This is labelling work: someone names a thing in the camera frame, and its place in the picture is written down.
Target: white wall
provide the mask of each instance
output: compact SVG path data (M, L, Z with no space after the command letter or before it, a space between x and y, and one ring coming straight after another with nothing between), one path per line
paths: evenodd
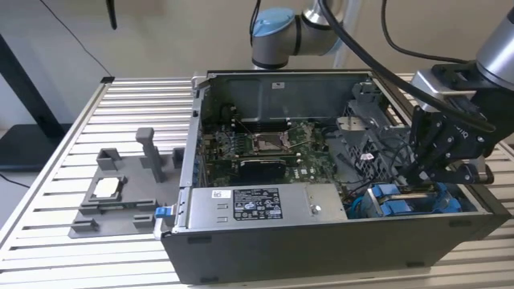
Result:
M398 46L426 54L476 59L476 53L513 8L513 0L390 0L389 32ZM414 72L434 61L402 55L386 42L381 27L381 0L362 1L356 39L396 72ZM350 54L346 66L364 63Z
M117 31L105 0L46 2L118 77L191 76L194 71L251 67L254 0L118 0ZM263 0L262 9L285 6L301 12L310 3ZM473 58L512 4L512 0L390 0L393 37L412 49ZM392 51L378 22L381 1L364 0L362 5L356 37L377 59L398 72L432 65ZM59 121L72 122L106 76L102 67L39 0L2 0L0 33ZM333 57L291 57L289 68L329 68L331 63ZM352 56L348 67L362 66ZM22 111L19 100L4 97L4 90L0 82L0 128L32 122L27 113L14 113Z

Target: black power cable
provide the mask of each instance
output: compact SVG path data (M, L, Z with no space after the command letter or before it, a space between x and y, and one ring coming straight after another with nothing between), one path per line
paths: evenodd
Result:
M356 41L356 39L352 37L352 35L346 32L346 30L342 28L338 20L334 17L333 12L329 9L326 0L318 0L319 7L323 12L323 16L327 19L327 22L330 24L330 27L333 28L335 34L342 39L343 43L348 45L348 47L354 51L357 56L360 56L361 60L377 71L380 75L382 75L400 89L402 89L405 92L408 92L410 95L413 95L416 98L418 98L421 101L424 101L426 104L429 104L432 107L438 109L442 114L446 116L454 118L460 122L465 123L466 125L474 127L482 132L493 132L496 130L496 126L492 125L489 122L476 119L469 114L464 113L460 110L456 110L453 107L450 107L444 101L440 99L432 97L428 93L425 93L418 87L413 86L410 83L408 83L397 74L394 74L374 58L373 56L366 52L365 48L360 45L360 43Z
M70 32L70 34L74 36L75 40L78 41L79 45L82 46L82 49L86 51L86 53L91 56L91 58L97 61L97 63L102 66L102 68L105 69L105 71L107 72L107 74L110 76L113 76L111 72L107 70L106 66L102 64L102 62L97 59L97 57L91 54L91 52L87 50L84 44L82 44L79 38L76 37L76 35L74 34L74 32L71 31L71 29L68 28L68 26L66 26L64 22L62 21L62 19L59 19L58 15L55 14L54 10L48 7L46 1L43 0L39 0L40 3L43 3L43 5L47 7L48 11L51 12L51 14L54 15L55 19L58 19L59 23L63 25L63 27L67 29L67 31Z
M3 174L0 174L0 178L3 178L7 182L15 184L15 185L20 185L22 187L24 188L31 188L28 185L18 182L18 181L14 181L12 179L8 179L7 176L4 176Z
M250 45L253 45L254 42L254 28L255 28L255 22L258 21L258 15L259 15L259 10L261 10L261 1L257 0L255 2L255 8L254 8L254 13L251 14L251 19L250 19Z
M429 60L453 62L453 63L460 63L460 64L465 64L465 63L469 62L469 61L458 59L458 58L444 57L444 56L437 56L437 55L430 55L430 54L424 54L424 53L408 50L405 48L401 48L393 42L392 36L389 34L388 22L386 22L386 7L388 7L388 0L382 0L382 9L381 9L382 32L385 34L388 44L393 47L394 50L397 50L400 53L404 53L404 54L406 54L409 56L414 56L414 57L429 59Z

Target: motherboard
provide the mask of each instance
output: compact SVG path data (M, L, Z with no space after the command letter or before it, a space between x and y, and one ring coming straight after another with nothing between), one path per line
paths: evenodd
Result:
M307 120L210 128L202 145L206 185L341 184L323 129Z

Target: aluminum extrusion table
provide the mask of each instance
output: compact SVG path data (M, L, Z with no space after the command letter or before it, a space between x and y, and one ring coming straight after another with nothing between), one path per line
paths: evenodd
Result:
M187 78L117 79L101 86L0 232L0 288L189 288L153 234L74 240L68 230L97 171L98 151L117 147L122 155L142 155L134 135L138 127L151 126L159 151L171 153L186 144L191 103ZM488 164L496 174L489 188L514 213L514 151L505 143ZM213 287L514 288L514 220L485 240L461 244L432 269Z

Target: barcode sticker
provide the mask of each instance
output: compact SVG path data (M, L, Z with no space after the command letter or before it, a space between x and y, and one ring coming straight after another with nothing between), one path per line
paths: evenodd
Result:
M233 196L231 190L214 190L213 191L213 198L214 199L230 199Z

